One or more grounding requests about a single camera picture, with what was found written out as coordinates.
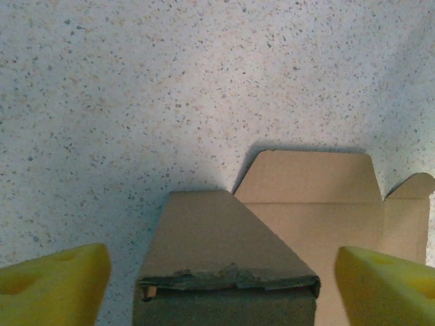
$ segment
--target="speckled countertop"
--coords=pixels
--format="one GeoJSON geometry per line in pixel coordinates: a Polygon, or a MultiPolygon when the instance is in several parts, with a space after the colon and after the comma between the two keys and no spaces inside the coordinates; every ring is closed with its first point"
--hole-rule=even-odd
{"type": "MultiPolygon", "coordinates": [[[[105,242],[99,325],[174,189],[261,149],[363,151],[383,194],[435,175],[433,1],[0,3],[0,266],[105,242]]],[[[435,264],[435,218],[428,263],[435,264]]]]}

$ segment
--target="yellow sponge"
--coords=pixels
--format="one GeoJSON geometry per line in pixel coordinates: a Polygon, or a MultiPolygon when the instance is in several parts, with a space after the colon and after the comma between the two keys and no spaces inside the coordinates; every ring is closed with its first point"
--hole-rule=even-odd
{"type": "Polygon", "coordinates": [[[335,275],[351,325],[435,325],[435,268],[342,247],[335,275]]]}
{"type": "Polygon", "coordinates": [[[94,325],[110,275],[103,244],[0,269],[0,325],[94,325]]]}

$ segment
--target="cardboard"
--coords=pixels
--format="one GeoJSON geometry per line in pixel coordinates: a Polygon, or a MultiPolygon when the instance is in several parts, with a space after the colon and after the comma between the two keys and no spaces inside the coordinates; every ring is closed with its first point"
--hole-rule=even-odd
{"type": "Polygon", "coordinates": [[[319,287],[229,192],[175,192],[136,282],[133,325],[313,325],[319,287]]]}
{"type": "Polygon", "coordinates": [[[357,246],[421,264],[435,179],[411,176],[382,201],[370,156],[264,151],[236,191],[322,281],[317,326],[348,325],[334,279],[339,247],[357,246]]]}

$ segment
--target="terrazzo surface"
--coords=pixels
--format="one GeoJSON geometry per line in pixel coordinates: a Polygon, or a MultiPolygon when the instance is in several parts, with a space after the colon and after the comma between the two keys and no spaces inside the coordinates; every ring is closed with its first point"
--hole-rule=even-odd
{"type": "Polygon", "coordinates": [[[98,325],[130,325],[171,190],[232,190],[268,148],[368,153],[384,195],[435,175],[434,6],[0,2],[0,266],[104,242],[98,325]]]}

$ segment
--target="torn cardboard edge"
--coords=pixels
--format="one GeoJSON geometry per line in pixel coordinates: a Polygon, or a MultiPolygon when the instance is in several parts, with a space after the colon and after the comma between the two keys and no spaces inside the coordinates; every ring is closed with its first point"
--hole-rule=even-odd
{"type": "Polygon", "coordinates": [[[320,283],[317,276],[298,278],[281,278],[270,270],[244,270],[230,264],[223,270],[214,272],[179,271],[167,277],[145,277],[139,280],[144,293],[144,300],[149,301],[157,295],[157,289],[174,291],[215,291],[226,289],[262,289],[266,291],[308,287],[311,293],[319,296],[320,283]],[[268,275],[272,280],[264,280],[268,275]]]}

